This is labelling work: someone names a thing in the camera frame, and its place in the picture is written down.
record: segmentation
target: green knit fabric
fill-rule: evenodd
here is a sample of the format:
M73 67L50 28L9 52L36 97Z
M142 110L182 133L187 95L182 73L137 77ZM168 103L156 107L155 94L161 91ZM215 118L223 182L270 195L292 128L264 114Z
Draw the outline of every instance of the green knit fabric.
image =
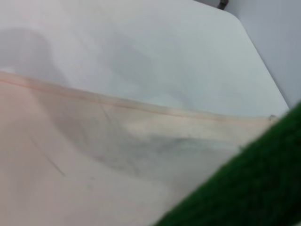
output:
M301 220L301 105L156 226L290 226Z

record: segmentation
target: green fabric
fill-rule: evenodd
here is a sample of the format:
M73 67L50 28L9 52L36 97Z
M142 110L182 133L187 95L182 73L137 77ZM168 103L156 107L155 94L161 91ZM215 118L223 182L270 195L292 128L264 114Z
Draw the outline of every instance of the green fabric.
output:
M290 226L301 220L301 105L156 226Z

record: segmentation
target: pencil mark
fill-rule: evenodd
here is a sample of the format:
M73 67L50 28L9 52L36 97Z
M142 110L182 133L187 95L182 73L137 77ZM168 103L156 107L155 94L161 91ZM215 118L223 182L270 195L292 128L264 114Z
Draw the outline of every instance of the pencil mark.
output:
M33 142L33 144L38 148L38 150L40 151L40 153L47 159L47 161L63 176L65 177L66 174L64 174L64 172L46 155L46 153L44 153L38 146L37 142L30 136L31 141Z

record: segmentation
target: white table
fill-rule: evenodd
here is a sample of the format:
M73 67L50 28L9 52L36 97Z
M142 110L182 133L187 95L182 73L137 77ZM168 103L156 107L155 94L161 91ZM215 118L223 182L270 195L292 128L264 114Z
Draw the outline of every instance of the white table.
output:
M2 70L194 111L288 110L243 26L227 12L192 0L4 0L0 6Z

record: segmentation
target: scratch mark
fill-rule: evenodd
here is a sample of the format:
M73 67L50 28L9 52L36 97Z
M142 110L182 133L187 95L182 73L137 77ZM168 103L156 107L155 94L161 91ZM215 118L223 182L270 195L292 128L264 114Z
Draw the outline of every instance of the scratch mark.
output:
M38 148L38 150L40 151L40 153L48 160L48 162L63 176L65 177L66 174L64 174L63 171L61 171L61 169L46 155L46 153L44 153L38 146L37 142L30 136L33 144Z

